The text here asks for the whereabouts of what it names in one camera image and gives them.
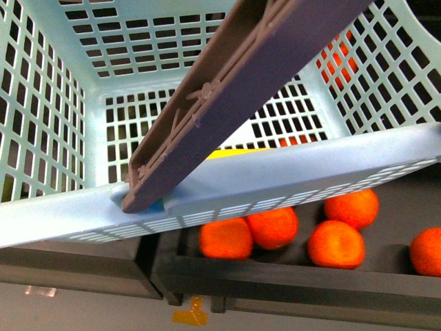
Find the black tray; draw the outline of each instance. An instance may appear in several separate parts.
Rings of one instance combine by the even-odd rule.
[[[214,297],[215,311],[225,309],[227,297],[242,299],[229,305],[239,310],[257,306],[243,299],[276,301],[332,308],[329,316],[318,314],[319,309],[299,311],[302,316],[441,328],[441,279],[418,276],[409,260],[412,238],[425,228],[441,226],[441,164],[374,190],[380,212],[362,231],[366,258],[356,270],[311,264],[305,243],[324,219],[322,202],[317,202],[296,207],[300,227],[291,245],[277,252],[254,250],[244,262],[202,257],[198,228],[162,234],[152,281],[174,305],[181,303],[182,294],[199,294]],[[263,306],[256,311],[265,312]],[[295,309],[285,310],[273,305],[267,312],[295,314]],[[387,312],[386,317],[380,312]]]

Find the yellow tag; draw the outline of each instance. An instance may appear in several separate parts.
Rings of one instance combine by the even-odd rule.
[[[251,152],[258,152],[261,150],[267,150],[268,148],[256,148],[253,150],[215,150],[213,153],[211,153],[207,160],[209,159],[217,159],[218,157],[230,157],[232,155],[239,155],[239,154],[245,154],[245,153],[251,153]]]
[[[208,314],[202,312],[202,298],[192,297],[190,310],[175,310],[172,321],[192,326],[207,325]]]

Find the light blue basket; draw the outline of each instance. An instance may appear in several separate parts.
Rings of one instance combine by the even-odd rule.
[[[404,1],[376,1],[221,148],[314,143],[206,161],[148,211],[123,214],[131,153],[232,4],[0,0],[0,246],[184,228],[439,160],[440,42]]]

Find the orange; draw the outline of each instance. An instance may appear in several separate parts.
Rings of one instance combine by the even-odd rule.
[[[291,207],[247,216],[254,241],[266,250],[276,250],[291,243],[298,230],[297,215]]]
[[[251,255],[253,237],[243,218],[226,219],[202,225],[199,247],[205,257],[241,261]]]
[[[365,242],[359,231],[341,221],[325,221],[307,242],[312,262],[325,268],[355,269],[365,259]]]
[[[426,229],[416,236],[410,255],[418,274],[441,277],[441,228]]]
[[[325,200],[325,215],[348,223],[357,230],[371,225],[378,214],[378,197],[373,190],[340,195]]]
[[[300,139],[300,143],[307,143],[308,142],[308,139],[304,134],[298,136],[298,138]],[[310,136],[309,138],[311,139],[311,142],[317,141],[314,137]],[[288,145],[286,139],[284,139],[284,138],[279,139],[278,142],[281,147],[298,145],[297,140],[294,137],[289,138],[289,145]]]

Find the tangerine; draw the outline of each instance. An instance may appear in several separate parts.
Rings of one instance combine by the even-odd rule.
[[[378,197],[370,188],[325,200],[325,215],[357,230],[371,225],[378,214]]]
[[[276,250],[291,243],[297,235],[297,215],[285,207],[246,217],[254,241],[266,250]]]
[[[413,239],[409,252],[418,274],[441,277],[441,228],[422,231]]]
[[[341,221],[325,221],[312,232],[307,242],[308,255],[319,267],[355,269],[365,259],[361,234]]]
[[[253,237],[247,222],[236,217],[202,225],[199,247],[205,257],[242,261],[252,253]]]

